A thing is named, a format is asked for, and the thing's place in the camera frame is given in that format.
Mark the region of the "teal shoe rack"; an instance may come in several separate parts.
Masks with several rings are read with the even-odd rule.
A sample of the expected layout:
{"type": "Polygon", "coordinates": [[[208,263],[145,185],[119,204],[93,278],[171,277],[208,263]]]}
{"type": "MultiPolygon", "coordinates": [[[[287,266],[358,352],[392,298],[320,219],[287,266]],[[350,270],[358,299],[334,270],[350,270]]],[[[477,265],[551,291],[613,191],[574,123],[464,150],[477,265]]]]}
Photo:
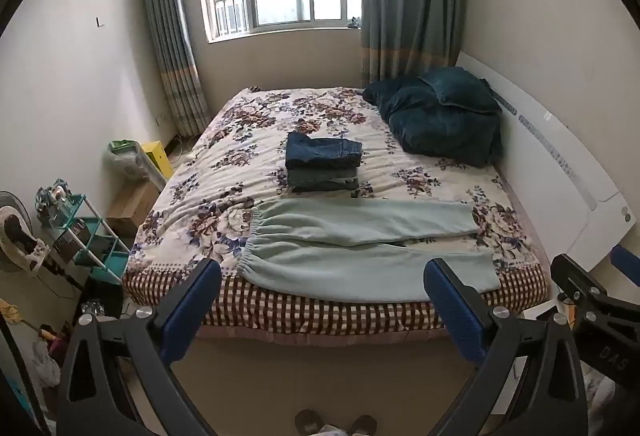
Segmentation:
{"type": "Polygon", "coordinates": [[[88,268],[90,277],[98,281],[122,283],[129,248],[85,194],[72,193],[68,183],[58,178],[37,191],[35,210],[57,263],[88,268]]]}

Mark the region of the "dark teal pillow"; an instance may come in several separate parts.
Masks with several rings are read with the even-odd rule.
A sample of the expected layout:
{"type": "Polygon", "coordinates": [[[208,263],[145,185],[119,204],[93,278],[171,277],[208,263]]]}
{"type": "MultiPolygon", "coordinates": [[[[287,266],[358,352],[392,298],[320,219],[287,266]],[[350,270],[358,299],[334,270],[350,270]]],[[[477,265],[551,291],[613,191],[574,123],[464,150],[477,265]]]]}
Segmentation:
{"type": "Polygon", "coordinates": [[[443,106],[479,114],[500,112],[490,85],[484,78],[477,78],[460,66],[428,70],[420,79],[434,89],[438,102],[443,106]]]}

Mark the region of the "light green fleece pants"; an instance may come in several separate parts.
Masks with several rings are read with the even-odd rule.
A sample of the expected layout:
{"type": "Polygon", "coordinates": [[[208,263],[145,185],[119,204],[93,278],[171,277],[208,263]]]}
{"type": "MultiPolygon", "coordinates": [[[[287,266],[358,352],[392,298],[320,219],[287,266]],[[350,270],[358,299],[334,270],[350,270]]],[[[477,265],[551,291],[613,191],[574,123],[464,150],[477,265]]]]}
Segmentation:
{"type": "Polygon", "coordinates": [[[446,201],[277,199],[252,211],[238,263],[254,286],[354,304],[428,299],[426,263],[441,258],[478,292],[498,289],[488,248],[457,248],[480,231],[472,208],[446,201]]]}

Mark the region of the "floral bed blanket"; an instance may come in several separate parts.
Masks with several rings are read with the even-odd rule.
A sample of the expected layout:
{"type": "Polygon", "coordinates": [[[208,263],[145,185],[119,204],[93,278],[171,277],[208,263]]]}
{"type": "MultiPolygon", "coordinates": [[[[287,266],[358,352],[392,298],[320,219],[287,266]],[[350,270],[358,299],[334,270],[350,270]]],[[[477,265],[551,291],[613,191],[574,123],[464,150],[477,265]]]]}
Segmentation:
{"type": "Polygon", "coordinates": [[[547,267],[498,172],[406,153],[357,89],[244,89],[210,122],[139,227],[122,279],[155,305],[208,258],[205,321],[269,341],[413,338],[438,327],[423,286],[440,258],[491,305],[549,294],[547,267]],[[348,190],[298,192],[288,135],[362,147],[348,190]]]}

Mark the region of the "dark teal quilt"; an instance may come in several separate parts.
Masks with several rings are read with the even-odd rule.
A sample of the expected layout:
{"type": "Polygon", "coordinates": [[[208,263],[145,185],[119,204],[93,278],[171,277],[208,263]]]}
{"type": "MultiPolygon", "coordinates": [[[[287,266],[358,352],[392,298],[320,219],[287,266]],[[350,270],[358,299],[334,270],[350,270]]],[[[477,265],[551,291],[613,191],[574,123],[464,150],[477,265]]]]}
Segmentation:
{"type": "Polygon", "coordinates": [[[402,150],[474,167],[500,160],[501,108],[499,113],[479,114],[443,106],[421,75],[373,82],[362,93],[378,108],[402,150]]]}

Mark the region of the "cardboard box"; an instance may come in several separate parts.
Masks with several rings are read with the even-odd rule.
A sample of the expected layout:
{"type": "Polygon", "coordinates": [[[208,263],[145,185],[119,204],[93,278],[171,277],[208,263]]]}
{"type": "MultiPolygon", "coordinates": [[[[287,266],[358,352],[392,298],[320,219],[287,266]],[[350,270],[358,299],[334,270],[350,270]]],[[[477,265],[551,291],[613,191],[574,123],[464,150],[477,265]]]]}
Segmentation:
{"type": "Polygon", "coordinates": [[[106,222],[122,238],[133,238],[160,193],[148,180],[124,185],[106,213],[106,222]]]}

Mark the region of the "white headboard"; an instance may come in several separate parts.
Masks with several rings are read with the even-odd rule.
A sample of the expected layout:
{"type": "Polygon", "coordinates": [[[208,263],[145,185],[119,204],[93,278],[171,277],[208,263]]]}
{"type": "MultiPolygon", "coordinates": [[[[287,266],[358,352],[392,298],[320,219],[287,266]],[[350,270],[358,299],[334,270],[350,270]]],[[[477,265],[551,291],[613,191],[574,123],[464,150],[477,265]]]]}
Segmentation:
{"type": "Polygon", "coordinates": [[[623,193],[591,152],[528,92],[465,52],[458,66],[486,81],[502,109],[499,170],[524,208],[544,254],[586,271],[636,223],[623,193]]]}

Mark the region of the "left striped curtain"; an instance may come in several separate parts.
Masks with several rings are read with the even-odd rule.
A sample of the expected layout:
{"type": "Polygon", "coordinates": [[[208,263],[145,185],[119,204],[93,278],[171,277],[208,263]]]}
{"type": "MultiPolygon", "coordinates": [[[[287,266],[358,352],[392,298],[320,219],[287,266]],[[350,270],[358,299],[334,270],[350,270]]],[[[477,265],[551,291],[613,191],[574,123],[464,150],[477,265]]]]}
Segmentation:
{"type": "Polygon", "coordinates": [[[212,119],[196,67],[183,0],[144,0],[169,111],[180,136],[203,133],[212,119]]]}

